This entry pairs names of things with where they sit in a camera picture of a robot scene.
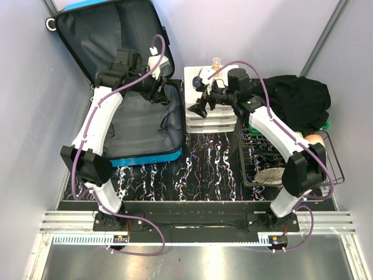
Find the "large black garment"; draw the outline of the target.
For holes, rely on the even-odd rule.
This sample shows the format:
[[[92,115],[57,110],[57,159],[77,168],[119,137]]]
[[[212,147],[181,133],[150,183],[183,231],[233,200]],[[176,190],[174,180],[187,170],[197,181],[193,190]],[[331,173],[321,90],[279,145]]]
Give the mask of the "large black garment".
[[[309,135],[326,124],[331,105],[326,84],[295,75],[274,76],[264,83],[270,108],[293,131]]]

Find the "white plastic drawer unit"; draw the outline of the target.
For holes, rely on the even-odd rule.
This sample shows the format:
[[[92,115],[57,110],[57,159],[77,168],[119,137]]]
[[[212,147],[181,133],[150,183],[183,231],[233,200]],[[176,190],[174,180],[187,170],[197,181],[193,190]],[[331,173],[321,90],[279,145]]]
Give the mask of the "white plastic drawer unit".
[[[192,80],[199,75],[204,66],[186,66],[184,68],[184,103],[186,131],[189,134],[208,134],[234,131],[237,116],[230,106],[216,105],[214,110],[206,106],[207,117],[202,118],[188,111],[188,107],[194,105],[202,93],[192,87]]]

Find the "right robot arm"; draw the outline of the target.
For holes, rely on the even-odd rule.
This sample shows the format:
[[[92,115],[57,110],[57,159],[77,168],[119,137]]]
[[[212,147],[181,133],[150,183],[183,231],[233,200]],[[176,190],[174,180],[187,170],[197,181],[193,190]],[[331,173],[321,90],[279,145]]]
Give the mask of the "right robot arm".
[[[230,106],[237,117],[258,130],[282,155],[286,165],[281,177],[282,189],[260,214],[258,223],[271,231],[283,228],[306,196],[329,175],[326,150],[320,143],[312,144],[296,134],[270,108],[269,99],[249,89],[249,76],[242,68],[227,72],[227,83],[215,79],[214,70],[203,66],[191,76],[191,86],[201,96],[188,111],[206,118],[206,107]]]

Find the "blue fish-print suitcase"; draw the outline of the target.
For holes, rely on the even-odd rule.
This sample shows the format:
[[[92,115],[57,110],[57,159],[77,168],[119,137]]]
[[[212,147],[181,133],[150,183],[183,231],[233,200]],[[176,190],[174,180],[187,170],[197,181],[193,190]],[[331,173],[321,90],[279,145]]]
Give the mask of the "blue fish-print suitcase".
[[[78,136],[61,150],[67,164],[78,148],[112,165],[170,162],[185,135],[169,40],[151,1],[83,1],[45,23],[56,32],[94,88]]]

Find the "green plastic tray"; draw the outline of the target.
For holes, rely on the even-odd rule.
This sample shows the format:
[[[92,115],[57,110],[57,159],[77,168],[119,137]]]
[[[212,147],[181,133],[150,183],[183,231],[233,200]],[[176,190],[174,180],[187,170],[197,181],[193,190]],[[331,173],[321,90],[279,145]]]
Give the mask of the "green plastic tray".
[[[303,136],[328,128],[328,102],[297,103],[270,98],[270,108],[289,128]]]

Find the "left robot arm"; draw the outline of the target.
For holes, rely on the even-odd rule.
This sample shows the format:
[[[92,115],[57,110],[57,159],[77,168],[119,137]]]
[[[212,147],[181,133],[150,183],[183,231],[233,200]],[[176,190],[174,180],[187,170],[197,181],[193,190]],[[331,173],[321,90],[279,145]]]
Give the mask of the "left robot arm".
[[[140,93],[152,103],[169,102],[162,92],[165,80],[161,77],[161,70],[168,63],[165,52],[156,47],[150,48],[144,66],[139,53],[118,50],[115,61],[97,75],[92,105],[76,138],[61,148],[61,158],[71,173],[72,196],[79,200],[87,193],[93,195],[100,228],[119,231],[128,225],[111,182],[112,163],[103,155],[111,121],[129,91]]]

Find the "small dark bottle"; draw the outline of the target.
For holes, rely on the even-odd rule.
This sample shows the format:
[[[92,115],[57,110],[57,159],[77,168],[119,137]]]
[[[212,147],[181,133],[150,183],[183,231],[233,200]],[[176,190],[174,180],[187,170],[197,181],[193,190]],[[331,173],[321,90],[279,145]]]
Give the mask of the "small dark bottle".
[[[221,67],[221,59],[218,57],[215,57],[212,59],[212,70],[218,71]]]

